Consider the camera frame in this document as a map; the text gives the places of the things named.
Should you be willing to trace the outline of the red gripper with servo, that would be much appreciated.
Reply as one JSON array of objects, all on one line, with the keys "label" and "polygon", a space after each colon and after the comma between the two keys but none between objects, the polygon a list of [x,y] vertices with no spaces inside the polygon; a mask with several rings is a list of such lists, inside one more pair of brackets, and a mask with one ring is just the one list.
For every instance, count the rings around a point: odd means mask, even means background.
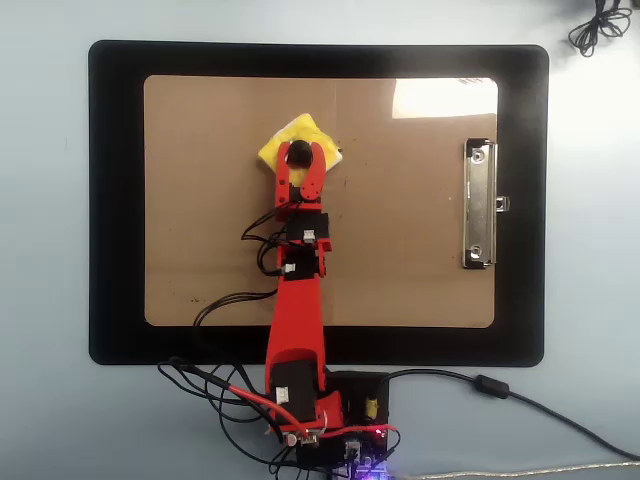
[{"label": "red gripper with servo", "polygon": [[321,193],[326,178],[326,160],[322,146],[313,142],[311,165],[300,187],[290,183],[287,156],[290,141],[282,142],[277,152],[275,207],[276,219],[284,221],[292,213],[319,212],[322,209]]}]

